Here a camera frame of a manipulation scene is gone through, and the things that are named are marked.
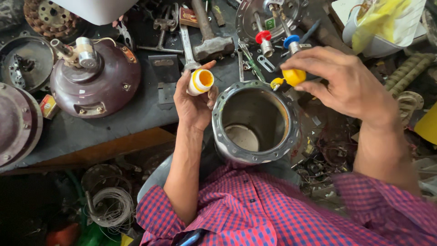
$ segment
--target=hammer head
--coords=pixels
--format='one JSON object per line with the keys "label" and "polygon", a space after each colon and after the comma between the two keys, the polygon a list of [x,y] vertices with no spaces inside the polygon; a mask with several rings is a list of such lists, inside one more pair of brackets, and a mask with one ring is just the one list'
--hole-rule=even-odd
{"label": "hammer head", "polygon": [[234,50],[235,45],[232,37],[215,37],[194,46],[193,55],[197,61],[215,60],[222,57],[222,55],[233,53]]}

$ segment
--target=blue knob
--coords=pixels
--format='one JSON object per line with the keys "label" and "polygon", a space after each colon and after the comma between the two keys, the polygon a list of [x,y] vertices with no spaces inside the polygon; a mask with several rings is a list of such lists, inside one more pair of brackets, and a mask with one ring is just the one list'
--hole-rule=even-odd
{"label": "blue knob", "polygon": [[286,38],[284,40],[284,48],[288,49],[288,46],[292,43],[292,42],[299,42],[300,38],[297,35],[291,35],[288,38]]}

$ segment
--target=green label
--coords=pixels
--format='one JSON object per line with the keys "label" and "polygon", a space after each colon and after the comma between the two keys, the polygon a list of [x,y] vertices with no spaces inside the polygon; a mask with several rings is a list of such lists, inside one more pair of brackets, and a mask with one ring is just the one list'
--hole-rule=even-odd
{"label": "green label", "polygon": [[271,30],[271,29],[276,27],[276,23],[275,23],[273,17],[270,18],[270,19],[265,20],[264,22],[266,24],[266,30]]}

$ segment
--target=red and blue checked shirt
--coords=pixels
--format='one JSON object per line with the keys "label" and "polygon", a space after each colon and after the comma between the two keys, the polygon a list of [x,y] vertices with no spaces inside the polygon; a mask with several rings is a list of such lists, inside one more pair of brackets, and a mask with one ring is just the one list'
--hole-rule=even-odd
{"label": "red and blue checked shirt", "polygon": [[437,245],[434,204],[360,174],[333,179],[350,218],[285,180],[226,165],[199,187],[197,217],[186,226],[153,186],[137,207],[141,245],[170,245],[198,228],[208,231],[199,245]]}

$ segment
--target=man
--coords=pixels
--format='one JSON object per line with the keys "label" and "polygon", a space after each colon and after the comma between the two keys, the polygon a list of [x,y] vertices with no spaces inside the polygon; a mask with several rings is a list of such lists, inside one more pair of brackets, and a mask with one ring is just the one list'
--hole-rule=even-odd
{"label": "man", "polygon": [[292,68],[329,81],[295,90],[363,121],[353,172],[333,177],[350,218],[317,207],[290,182],[229,164],[199,188],[203,131],[217,92],[187,95],[186,72],[174,95],[179,127],[170,172],[137,207],[142,245],[437,245],[437,210],[420,197],[392,96],[357,57],[330,47],[301,51],[281,65]]}

